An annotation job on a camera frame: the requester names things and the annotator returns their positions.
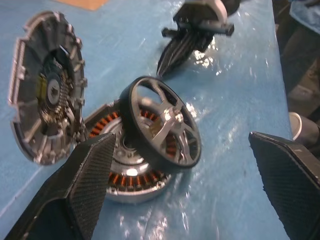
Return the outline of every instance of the black tire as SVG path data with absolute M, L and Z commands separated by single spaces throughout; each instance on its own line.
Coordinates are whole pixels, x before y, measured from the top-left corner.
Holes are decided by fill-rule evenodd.
M 153 142 L 155 138 L 150 138 L 151 134 L 149 136 L 148 134 L 146 134 L 146 132 L 148 131 L 146 131 L 146 129 L 141 129 L 141 127 L 139 126 L 139 120 L 137 118 L 139 114 L 137 113 L 140 112 L 140 109 L 138 105 L 138 94 L 136 93 L 136 87 L 138 85 L 142 85 L 144 87 L 152 89 L 148 86 L 148 84 L 146 84 L 146 82 L 148 82 L 149 80 L 153 83 L 156 83 L 157 86 L 161 88 L 163 92 L 165 92 L 166 99 L 170 104 L 176 101 L 177 105 L 179 103 L 182 106 L 181 114 L 183 115 L 183 122 L 181 122 L 181 125 L 187 125 L 188 129 L 192 130 L 193 138 L 187 136 L 189 135 L 189 133 L 191 133 L 191 131 L 187 133 L 187 128 L 181 127 L 179 131 L 183 131 L 183 136 L 185 138 L 180 141 L 185 141 L 184 143 L 187 144 L 189 156 L 187 156 L 186 154 L 181 154 L 182 150 L 179 150 L 179 153 L 176 153 L 174 157 L 166 155 L 166 153 L 162 152 L 161 149 L 158 148 Z M 198 127 L 191 113 L 187 110 L 186 105 L 166 84 L 153 77 L 139 77 L 122 91 L 119 99 L 119 107 L 123 125 L 128 137 L 131 139 L 133 146 L 138 150 L 140 155 L 152 166 L 153 169 L 160 170 L 164 173 L 173 174 L 189 170 L 199 162 L 201 156 L 201 139 Z

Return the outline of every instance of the blue table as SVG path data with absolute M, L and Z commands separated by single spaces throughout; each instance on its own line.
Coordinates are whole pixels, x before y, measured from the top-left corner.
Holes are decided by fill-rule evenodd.
M 63 162 L 40 167 L 26 160 L 10 129 L 14 110 L 7 89 L 15 39 L 42 10 L 61 11 L 82 38 L 86 61 L 83 116 L 115 100 L 141 75 L 155 75 L 168 43 L 163 27 L 175 27 L 177 0 L 109 0 L 90 12 L 49 0 L 0 1 L 0 239 L 45 179 Z M 217 36 L 195 52 L 166 83 L 196 111 L 202 137 L 200 163 L 176 176 L 149 202 L 105 201 L 94 240 L 287 240 L 271 206 L 250 149 L 250 131 L 291 138 L 271 0 L 249 0 L 230 18 L 231 38 Z

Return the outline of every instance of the copper winding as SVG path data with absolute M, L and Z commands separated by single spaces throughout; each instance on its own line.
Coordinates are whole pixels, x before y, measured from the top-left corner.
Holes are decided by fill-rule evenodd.
M 144 116 L 145 118 L 149 118 L 153 122 L 159 120 L 160 118 L 156 116 L 154 113 L 140 110 L 140 115 Z M 119 117 L 119 113 L 114 111 L 97 122 L 94 128 L 91 130 L 89 137 L 93 138 L 100 134 L 102 129 L 112 120 Z M 169 134 L 166 139 L 166 153 L 170 157 L 174 157 L 177 152 L 177 145 L 176 140 L 172 134 Z M 111 186 L 122 186 L 122 187 L 138 187 L 138 186 L 145 186 L 149 185 L 150 183 L 156 183 L 157 181 L 161 180 L 164 174 L 160 171 L 152 170 L 148 173 L 144 173 L 138 176 L 123 176 L 114 172 L 110 172 L 108 183 Z

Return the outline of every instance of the plastic sheet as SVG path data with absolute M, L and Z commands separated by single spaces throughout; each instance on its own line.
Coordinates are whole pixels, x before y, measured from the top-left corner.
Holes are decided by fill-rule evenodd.
M 49 0 L 0 2 L 3 48 L 1 86 L 7 89 L 15 38 L 21 26 L 41 10 L 62 11 L 82 38 L 86 62 L 83 116 L 141 75 L 155 75 L 174 28 L 177 0 L 109 0 L 88 12 Z M 202 138 L 200 163 L 176 176 L 154 200 L 118 204 L 106 200 L 94 240 L 287 240 L 282 223 L 263 191 L 250 131 L 291 138 L 287 103 L 273 23 L 272 2 L 243 1 L 229 18 L 231 38 L 216 36 L 206 53 L 194 52 L 166 83 L 193 109 Z M 9 129 L 11 110 L 1 94 L 0 239 L 3 239 L 45 179 L 58 165 L 28 162 Z

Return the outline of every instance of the wheel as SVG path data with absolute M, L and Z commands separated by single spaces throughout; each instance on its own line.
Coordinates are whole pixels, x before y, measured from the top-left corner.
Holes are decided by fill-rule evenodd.
M 138 87 L 152 90 L 161 103 L 141 96 Z M 119 104 L 128 137 L 152 168 L 164 173 L 178 173 L 199 162 L 201 139 L 197 125 L 183 101 L 163 82 L 149 76 L 139 77 L 123 90 Z M 152 107 L 159 117 L 149 127 L 140 120 L 141 106 Z M 168 135 L 174 139 L 175 154 L 165 151 Z

